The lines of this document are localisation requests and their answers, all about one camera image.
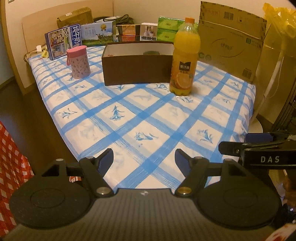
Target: plastic bag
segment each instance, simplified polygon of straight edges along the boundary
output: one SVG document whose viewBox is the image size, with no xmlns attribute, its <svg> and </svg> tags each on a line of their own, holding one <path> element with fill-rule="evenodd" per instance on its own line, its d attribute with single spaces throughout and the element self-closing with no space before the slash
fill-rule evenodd
<svg viewBox="0 0 296 241">
<path fill-rule="evenodd" d="M 275 26 L 276 31 L 283 37 L 296 37 L 296 10 L 284 7 L 273 8 L 269 3 L 263 5 L 264 18 Z"/>
<path fill-rule="evenodd" d="M 268 3 L 264 4 L 263 10 L 268 24 L 264 45 L 284 51 L 289 57 L 296 57 L 296 11 L 283 7 L 273 8 Z"/>
</svg>

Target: wooden headboard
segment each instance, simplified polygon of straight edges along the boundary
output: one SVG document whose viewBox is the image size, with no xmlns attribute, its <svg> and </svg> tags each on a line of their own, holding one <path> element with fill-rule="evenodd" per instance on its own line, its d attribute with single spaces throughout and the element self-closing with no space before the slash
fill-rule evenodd
<svg viewBox="0 0 296 241">
<path fill-rule="evenodd" d="M 93 18 L 113 16 L 113 1 L 111 0 L 86 0 L 67 3 L 35 12 L 22 19 L 27 52 L 36 49 L 37 45 L 45 44 L 44 34 L 58 29 L 57 18 L 68 12 L 82 7 L 89 7 Z"/>
</svg>

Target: red checkered bag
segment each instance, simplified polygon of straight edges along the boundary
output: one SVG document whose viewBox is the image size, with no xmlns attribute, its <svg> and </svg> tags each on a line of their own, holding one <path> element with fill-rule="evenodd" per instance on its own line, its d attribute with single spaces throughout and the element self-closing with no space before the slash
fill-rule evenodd
<svg viewBox="0 0 296 241">
<path fill-rule="evenodd" d="M 28 159 L 20 153 L 0 122 L 0 236 L 7 234 L 16 225 L 9 209 L 12 193 L 33 175 Z"/>
</svg>

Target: pink container strap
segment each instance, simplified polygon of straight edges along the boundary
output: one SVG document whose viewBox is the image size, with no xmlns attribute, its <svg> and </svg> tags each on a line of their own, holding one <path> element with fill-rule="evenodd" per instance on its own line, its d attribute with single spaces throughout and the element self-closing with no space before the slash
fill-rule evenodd
<svg viewBox="0 0 296 241">
<path fill-rule="evenodd" d="M 68 52 L 67 52 L 67 65 L 70 65 L 70 58 L 69 58 Z"/>
</svg>

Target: metal screw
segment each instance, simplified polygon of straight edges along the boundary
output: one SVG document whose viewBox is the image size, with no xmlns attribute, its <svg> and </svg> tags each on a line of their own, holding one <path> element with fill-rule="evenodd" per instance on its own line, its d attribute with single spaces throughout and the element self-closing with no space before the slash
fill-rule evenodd
<svg viewBox="0 0 296 241">
<path fill-rule="evenodd" d="M 106 194 L 109 194 L 111 192 L 111 189 L 108 188 L 108 187 L 100 187 L 96 190 L 96 192 L 98 194 L 101 194 L 101 195 L 106 195 Z"/>
<path fill-rule="evenodd" d="M 192 189 L 189 187 L 180 187 L 178 188 L 177 192 L 182 195 L 186 195 L 192 192 Z"/>
</svg>

